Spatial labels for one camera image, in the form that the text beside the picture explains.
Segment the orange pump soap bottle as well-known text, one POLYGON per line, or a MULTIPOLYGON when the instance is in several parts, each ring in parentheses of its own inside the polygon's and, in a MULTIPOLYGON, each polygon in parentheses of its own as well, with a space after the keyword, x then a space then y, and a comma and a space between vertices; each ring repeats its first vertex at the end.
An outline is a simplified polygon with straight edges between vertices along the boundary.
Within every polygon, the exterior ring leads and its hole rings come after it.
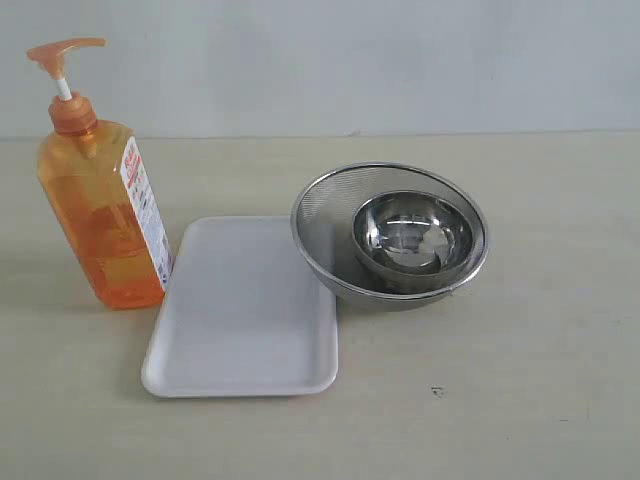
POLYGON ((173 267, 148 171, 132 129, 99 118, 65 78, 68 52, 104 44, 72 38, 28 50, 58 89, 37 175, 97 298, 112 309, 143 308, 162 302, 173 267))

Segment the steel mesh strainer basket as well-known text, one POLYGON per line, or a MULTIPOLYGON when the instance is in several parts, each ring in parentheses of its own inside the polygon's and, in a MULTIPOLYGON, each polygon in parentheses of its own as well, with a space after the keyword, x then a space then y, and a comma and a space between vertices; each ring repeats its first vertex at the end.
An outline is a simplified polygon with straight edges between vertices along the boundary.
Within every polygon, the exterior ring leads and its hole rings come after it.
POLYGON ((296 246, 317 278, 338 297, 365 308, 402 311, 436 302, 471 281, 489 251, 487 221, 462 189, 430 171, 399 163, 359 163, 332 170, 311 182, 291 212, 296 246), (416 190, 459 208, 476 235, 468 261, 434 276, 409 276, 371 267, 357 252, 352 218, 369 198, 394 190, 416 190))

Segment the white rectangular foam tray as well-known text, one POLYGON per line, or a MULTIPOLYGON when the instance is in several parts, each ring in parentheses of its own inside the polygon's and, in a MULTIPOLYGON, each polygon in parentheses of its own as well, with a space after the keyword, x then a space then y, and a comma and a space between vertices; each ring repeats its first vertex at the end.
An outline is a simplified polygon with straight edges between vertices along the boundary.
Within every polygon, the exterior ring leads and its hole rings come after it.
POLYGON ((286 216, 201 218, 185 230, 141 369, 161 398, 308 395, 338 373, 336 297, 286 216))

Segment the small stainless steel bowl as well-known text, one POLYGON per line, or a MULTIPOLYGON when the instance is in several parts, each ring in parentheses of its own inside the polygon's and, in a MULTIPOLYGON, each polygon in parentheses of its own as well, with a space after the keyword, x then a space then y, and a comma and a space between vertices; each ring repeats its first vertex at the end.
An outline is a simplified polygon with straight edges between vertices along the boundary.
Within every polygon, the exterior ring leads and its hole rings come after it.
POLYGON ((353 215, 351 236, 371 267, 409 276, 461 268, 476 240, 459 208, 416 190, 388 191, 366 200, 353 215))

